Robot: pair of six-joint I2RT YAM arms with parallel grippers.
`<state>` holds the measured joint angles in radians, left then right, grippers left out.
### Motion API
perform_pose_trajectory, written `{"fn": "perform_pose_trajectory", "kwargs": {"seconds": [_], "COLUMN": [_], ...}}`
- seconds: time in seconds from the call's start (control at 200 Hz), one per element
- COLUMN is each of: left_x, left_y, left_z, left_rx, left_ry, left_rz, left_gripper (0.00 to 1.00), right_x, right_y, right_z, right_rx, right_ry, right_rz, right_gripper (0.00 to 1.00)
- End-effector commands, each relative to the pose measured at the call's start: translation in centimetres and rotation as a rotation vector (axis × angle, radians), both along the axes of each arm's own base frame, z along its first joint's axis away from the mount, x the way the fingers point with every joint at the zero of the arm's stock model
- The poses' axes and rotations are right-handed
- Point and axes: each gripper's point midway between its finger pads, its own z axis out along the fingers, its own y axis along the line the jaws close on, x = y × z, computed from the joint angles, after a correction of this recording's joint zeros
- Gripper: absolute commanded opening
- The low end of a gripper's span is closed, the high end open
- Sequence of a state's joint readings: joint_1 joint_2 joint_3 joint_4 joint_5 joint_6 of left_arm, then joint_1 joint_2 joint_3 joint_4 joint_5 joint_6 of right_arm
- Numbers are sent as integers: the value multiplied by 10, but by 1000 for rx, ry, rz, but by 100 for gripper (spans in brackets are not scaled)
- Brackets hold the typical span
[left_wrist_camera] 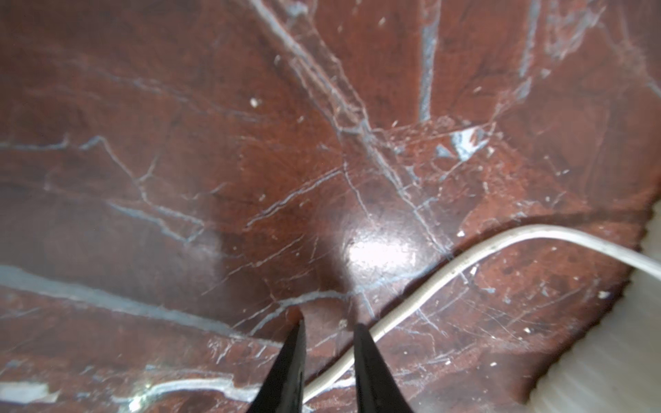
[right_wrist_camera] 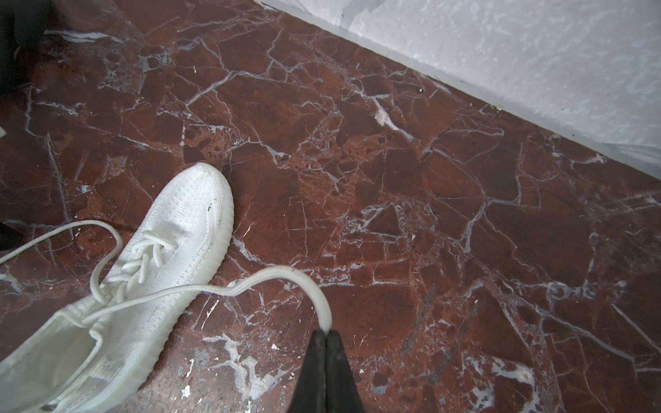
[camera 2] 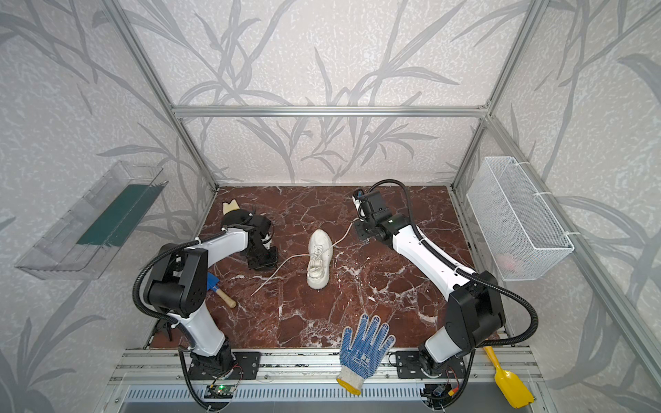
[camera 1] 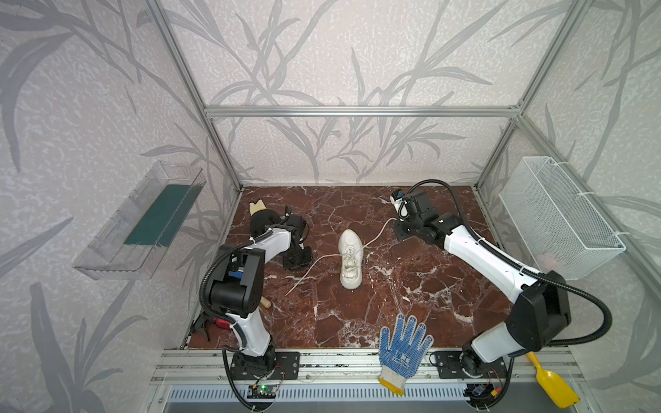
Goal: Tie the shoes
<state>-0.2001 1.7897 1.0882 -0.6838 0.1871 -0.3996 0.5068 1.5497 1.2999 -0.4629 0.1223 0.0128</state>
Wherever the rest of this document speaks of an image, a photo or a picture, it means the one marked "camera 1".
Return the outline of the white knit sneaker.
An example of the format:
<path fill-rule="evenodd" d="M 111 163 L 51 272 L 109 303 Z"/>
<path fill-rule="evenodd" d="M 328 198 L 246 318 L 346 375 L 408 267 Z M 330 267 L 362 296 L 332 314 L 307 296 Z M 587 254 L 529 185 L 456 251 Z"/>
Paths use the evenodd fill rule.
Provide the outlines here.
<path fill-rule="evenodd" d="M 341 285 L 348 290 L 355 290 L 361 286 L 363 282 L 363 257 L 365 249 L 368 249 L 374 242 L 376 242 L 381 235 L 385 232 L 387 224 L 394 221 L 395 218 L 387 219 L 383 226 L 381 227 L 379 233 L 366 244 L 363 244 L 360 237 L 353 230 L 345 230 L 340 236 L 338 242 L 338 253 L 323 255 L 313 262 L 311 267 L 304 273 L 292 287 L 286 292 L 286 296 L 289 296 L 294 290 L 306 280 L 306 277 L 311 273 L 311 271 L 325 258 L 338 257 L 341 258 L 341 270 L 340 270 L 340 283 Z"/>

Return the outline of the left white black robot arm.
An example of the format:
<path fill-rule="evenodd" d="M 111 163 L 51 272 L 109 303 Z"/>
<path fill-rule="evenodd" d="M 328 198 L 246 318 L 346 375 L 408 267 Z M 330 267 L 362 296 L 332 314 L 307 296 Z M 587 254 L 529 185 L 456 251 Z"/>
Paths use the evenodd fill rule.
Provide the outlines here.
<path fill-rule="evenodd" d="M 190 332 L 201 330 L 207 337 L 207 324 L 219 322 L 237 337 L 238 347 L 232 350 L 236 359 L 270 369 L 275 365 L 275 348 L 259 310 L 265 265 L 280 256 L 287 270 L 307 268 L 313 254 L 305 245 L 309 226 L 290 208 L 277 213 L 258 201 L 251 203 L 249 212 L 250 239 L 222 245 L 202 277 L 201 314 Z"/>

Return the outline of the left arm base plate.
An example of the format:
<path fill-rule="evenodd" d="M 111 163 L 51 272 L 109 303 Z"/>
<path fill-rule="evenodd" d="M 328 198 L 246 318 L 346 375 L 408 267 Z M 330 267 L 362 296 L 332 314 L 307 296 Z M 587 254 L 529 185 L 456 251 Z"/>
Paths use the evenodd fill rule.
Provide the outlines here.
<path fill-rule="evenodd" d="M 269 380 L 297 380 L 301 366 L 301 353 L 275 351 L 264 356 L 232 356 L 230 375 L 234 380 L 257 380 L 269 374 Z"/>

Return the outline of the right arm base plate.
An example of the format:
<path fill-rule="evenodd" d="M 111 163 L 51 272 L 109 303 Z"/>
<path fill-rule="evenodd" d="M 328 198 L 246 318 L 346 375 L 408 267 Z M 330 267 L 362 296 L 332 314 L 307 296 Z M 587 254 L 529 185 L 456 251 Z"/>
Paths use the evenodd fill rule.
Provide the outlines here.
<path fill-rule="evenodd" d="M 478 356 L 465 354 L 463 351 L 439 350 L 430 354 L 430 363 L 437 369 L 440 379 L 503 379 L 508 372 L 508 364 L 503 358 L 490 363 L 483 362 Z"/>

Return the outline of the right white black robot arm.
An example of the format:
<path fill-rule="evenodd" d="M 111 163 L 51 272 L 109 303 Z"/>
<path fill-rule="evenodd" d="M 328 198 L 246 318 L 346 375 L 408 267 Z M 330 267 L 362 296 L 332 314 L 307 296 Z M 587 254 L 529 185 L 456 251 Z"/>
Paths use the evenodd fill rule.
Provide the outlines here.
<path fill-rule="evenodd" d="M 460 258 L 487 278 L 513 304 L 504 322 L 486 330 L 461 351 L 461 365 L 467 375 L 479 377 L 492 363 L 504 356 L 524 356 L 545 347 L 594 342 L 612 327 L 613 315 L 596 296 L 566 283 L 554 272 L 543 273 L 507 255 L 465 221 L 463 213 L 438 213 L 423 191 L 390 196 L 398 215 L 394 232 L 400 241 L 417 237 Z M 571 324 L 570 295 L 596 306 L 602 313 L 601 325 L 583 337 L 558 337 Z"/>

